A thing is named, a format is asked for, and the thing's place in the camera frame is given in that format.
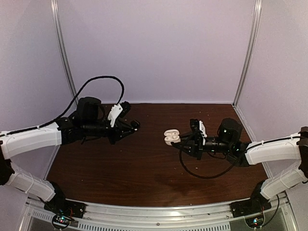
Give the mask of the black earbud charging case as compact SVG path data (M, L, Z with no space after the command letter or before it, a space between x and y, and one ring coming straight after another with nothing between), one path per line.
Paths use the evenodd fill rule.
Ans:
M134 128L134 129L138 129L139 127L140 127L140 122L139 121L137 121L137 120L132 120L131 122L130 122L130 125Z

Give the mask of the white earbud charging case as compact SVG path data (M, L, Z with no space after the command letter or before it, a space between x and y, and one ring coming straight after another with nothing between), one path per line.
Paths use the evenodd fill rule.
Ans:
M172 143L181 142L180 132L177 129L169 129L164 132L164 141L167 145L171 146Z

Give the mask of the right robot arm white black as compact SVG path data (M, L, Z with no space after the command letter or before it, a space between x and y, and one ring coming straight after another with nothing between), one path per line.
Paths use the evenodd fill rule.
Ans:
M177 129L164 132L165 143L179 150L182 154L200 160L203 153L221 153L231 165L226 170L205 179L215 179L230 171L233 167L249 167L263 162L295 160L291 166L278 175L257 184L250 198L247 209L257 212L265 203L279 193L299 183L308 181L308 128L302 127L299 133L269 141L242 142L243 127L232 118L222 120L217 135L210 137L201 120L190 120L191 132L181 135Z

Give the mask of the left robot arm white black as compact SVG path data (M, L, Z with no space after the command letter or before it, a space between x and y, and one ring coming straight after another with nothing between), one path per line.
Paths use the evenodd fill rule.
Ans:
M76 141L107 138L111 144L115 144L135 133L140 127L136 120L130 124L122 121L130 108L128 102L118 103L113 105L106 115L99 99L84 97L79 99L77 109L68 117L57 118L46 126L1 132L1 185L34 194L59 214L66 213L69 210L69 202L60 187L54 182L34 177L31 173L19 169L12 164L11 158L32 150L67 145Z

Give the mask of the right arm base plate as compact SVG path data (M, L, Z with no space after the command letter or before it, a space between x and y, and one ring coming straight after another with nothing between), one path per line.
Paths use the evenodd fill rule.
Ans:
M236 201L230 204L231 212L234 218L261 213L264 210L271 209L271 203L261 199L247 199Z

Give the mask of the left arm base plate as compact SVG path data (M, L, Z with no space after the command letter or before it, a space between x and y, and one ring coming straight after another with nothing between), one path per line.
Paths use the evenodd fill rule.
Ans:
M53 212L56 215L64 215L69 218L83 218L86 205L81 202L75 202L70 200L64 200L64 202L45 202L44 209Z

